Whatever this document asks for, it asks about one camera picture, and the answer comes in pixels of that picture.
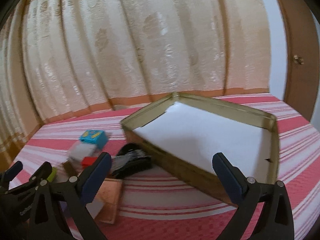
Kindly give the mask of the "white paper tin liner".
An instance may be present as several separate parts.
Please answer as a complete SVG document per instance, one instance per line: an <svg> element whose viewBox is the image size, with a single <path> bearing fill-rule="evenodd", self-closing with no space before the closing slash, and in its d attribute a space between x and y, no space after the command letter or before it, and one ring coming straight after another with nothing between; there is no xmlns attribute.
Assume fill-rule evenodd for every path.
<svg viewBox="0 0 320 240"><path fill-rule="evenodd" d="M267 181L271 133L266 129L175 102L134 132L209 173L214 172L213 155L222 152L246 177Z"/></svg>

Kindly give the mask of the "red toy brick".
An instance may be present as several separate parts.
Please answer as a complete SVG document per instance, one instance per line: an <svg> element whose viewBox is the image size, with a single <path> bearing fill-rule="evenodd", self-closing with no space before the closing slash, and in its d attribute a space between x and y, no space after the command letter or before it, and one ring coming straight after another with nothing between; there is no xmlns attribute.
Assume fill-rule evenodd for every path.
<svg viewBox="0 0 320 240"><path fill-rule="evenodd" d="M97 157L84 157L81 161L81 166L83 169L91 166L94 164L94 162L97 160Z"/></svg>

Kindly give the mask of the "copper embossed tin lid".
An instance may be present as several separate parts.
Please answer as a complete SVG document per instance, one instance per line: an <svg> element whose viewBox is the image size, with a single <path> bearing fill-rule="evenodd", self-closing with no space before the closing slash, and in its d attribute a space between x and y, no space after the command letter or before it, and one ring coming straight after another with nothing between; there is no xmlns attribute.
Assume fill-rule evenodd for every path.
<svg viewBox="0 0 320 240"><path fill-rule="evenodd" d="M99 222L114 224L118 213L123 181L106 178L93 202L86 205L90 215Z"/></svg>

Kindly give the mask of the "blue patterned toy block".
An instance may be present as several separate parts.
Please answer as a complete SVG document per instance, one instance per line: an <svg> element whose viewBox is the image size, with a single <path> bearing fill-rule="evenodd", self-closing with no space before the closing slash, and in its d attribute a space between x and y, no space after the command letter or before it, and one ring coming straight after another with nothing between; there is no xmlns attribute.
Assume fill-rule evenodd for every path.
<svg viewBox="0 0 320 240"><path fill-rule="evenodd" d="M83 143L93 144L102 150L108 142L108 136L101 130L86 130L79 140Z"/></svg>

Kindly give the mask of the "brass door knob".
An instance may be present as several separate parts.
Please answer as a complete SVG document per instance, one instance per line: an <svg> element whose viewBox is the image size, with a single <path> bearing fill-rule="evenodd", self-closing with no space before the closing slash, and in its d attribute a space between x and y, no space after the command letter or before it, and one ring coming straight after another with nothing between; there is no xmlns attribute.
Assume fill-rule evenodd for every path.
<svg viewBox="0 0 320 240"><path fill-rule="evenodd" d="M298 65L303 65L303 64L304 64L304 59L303 59L303 57L301 57L301 56L299 56L299 55L297 55L297 54L295 54L295 55L293 56L293 61L294 61L295 64L298 64Z"/></svg>

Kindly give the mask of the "cream floral curtain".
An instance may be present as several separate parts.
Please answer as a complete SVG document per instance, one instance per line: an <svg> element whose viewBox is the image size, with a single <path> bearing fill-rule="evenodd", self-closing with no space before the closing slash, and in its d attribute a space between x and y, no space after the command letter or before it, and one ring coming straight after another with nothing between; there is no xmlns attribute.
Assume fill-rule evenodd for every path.
<svg viewBox="0 0 320 240"><path fill-rule="evenodd" d="M263 0L1 0L1 156L172 92L267 92L270 64Z"/></svg>

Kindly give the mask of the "brown small block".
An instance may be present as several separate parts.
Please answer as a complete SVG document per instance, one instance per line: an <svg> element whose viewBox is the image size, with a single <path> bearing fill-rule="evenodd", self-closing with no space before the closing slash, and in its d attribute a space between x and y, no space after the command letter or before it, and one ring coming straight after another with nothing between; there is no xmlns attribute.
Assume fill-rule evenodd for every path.
<svg viewBox="0 0 320 240"><path fill-rule="evenodd" d="M62 166L63 166L64 171L66 172L66 174L69 177L73 177L73 176L77 177L78 176L77 170L75 169L75 167L73 166L73 164L69 160L62 163Z"/></svg>

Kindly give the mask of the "black glossy bundle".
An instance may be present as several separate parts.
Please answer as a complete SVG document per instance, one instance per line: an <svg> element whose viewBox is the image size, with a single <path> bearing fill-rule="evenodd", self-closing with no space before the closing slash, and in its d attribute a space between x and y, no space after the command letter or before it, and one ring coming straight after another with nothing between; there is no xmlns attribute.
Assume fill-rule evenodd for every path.
<svg viewBox="0 0 320 240"><path fill-rule="evenodd" d="M114 179L124 179L151 168L151 157L139 145L129 143L112 158L110 175Z"/></svg>

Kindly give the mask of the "white translucent plastic box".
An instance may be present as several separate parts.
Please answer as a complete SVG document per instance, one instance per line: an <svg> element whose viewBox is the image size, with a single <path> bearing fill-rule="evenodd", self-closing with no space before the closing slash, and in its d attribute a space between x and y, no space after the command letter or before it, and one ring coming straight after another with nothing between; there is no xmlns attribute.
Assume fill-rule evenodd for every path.
<svg viewBox="0 0 320 240"><path fill-rule="evenodd" d="M68 156L74 161L82 162L85 157L91 157L96 150L97 146L95 144L88 144L85 142L77 141L69 149Z"/></svg>

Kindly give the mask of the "brown wooden door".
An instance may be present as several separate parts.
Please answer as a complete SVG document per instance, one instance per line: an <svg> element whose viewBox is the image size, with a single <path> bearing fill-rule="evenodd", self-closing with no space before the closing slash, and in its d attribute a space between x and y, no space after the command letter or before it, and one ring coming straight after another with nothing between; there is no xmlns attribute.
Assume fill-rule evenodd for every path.
<svg viewBox="0 0 320 240"><path fill-rule="evenodd" d="M277 0L287 42L287 81L284 101L310 121L319 85L319 41L312 13L304 0ZM304 59L295 64L293 56Z"/></svg>

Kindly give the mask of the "gold metal tin box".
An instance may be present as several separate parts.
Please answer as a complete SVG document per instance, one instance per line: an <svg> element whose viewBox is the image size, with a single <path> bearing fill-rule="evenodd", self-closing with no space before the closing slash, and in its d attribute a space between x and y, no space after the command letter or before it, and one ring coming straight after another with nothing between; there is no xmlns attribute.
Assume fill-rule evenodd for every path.
<svg viewBox="0 0 320 240"><path fill-rule="evenodd" d="M121 121L121 126L127 141L139 145L152 157L156 165L184 181L186 184L225 203L230 203L230 198L215 172L209 173L194 166L160 149L158 146L153 145L134 132L136 128L144 126L164 114L165 110L175 102L180 102L208 111L209 113L268 130L271 133L271 148L270 157L267 159L269 167L267 181L265 183L273 184L276 181L280 146L276 117L271 113L237 103L192 94L172 93L141 108Z"/></svg>

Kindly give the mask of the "green toy brick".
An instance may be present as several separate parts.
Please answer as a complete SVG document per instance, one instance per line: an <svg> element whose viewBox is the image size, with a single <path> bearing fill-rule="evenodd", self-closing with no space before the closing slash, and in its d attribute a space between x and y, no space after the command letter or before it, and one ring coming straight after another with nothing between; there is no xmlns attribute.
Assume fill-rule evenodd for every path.
<svg viewBox="0 0 320 240"><path fill-rule="evenodd" d="M50 183L53 182L55 180L55 178L56 178L56 174L57 174L57 168L52 167L52 172L48 176L47 181L50 182Z"/></svg>

